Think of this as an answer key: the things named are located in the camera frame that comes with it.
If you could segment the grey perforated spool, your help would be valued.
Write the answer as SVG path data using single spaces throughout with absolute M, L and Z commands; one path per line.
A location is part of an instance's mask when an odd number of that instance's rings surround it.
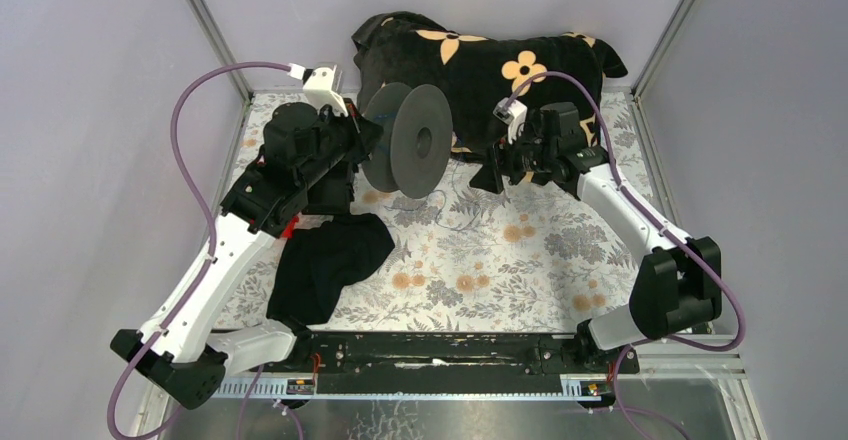
M 452 146 L 452 114 L 442 90 L 431 84 L 387 84 L 371 98 L 364 117 L 383 127 L 382 139 L 362 164 L 369 184 L 412 199 L 432 193 Z

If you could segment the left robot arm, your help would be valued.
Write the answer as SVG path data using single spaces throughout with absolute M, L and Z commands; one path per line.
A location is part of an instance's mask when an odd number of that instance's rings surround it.
M 220 204 L 205 247 L 160 310 L 139 329 L 122 329 L 110 347 L 128 365 L 193 410 L 208 401 L 229 374 L 275 363 L 296 371 L 310 345 L 278 320 L 216 334 L 214 323 L 238 283 L 310 205 L 315 186 L 334 202 L 350 203 L 352 174 L 387 129 L 349 99 L 332 106 L 286 103 L 263 129 L 256 158 Z

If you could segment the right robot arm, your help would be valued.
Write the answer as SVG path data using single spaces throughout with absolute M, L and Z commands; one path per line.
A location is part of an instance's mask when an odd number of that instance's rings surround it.
M 665 219 L 632 189 L 611 154 L 590 145 L 571 103 L 528 109 L 502 100 L 493 116 L 506 135 L 493 144 L 470 184 L 493 193 L 503 183 L 532 174 L 590 206 L 639 263 L 628 302 L 585 322 L 573 346 L 575 362 L 597 372 L 624 345 L 659 340 L 706 323 L 722 312 L 722 293 L 712 275 L 721 253 L 707 238 L 694 239 Z

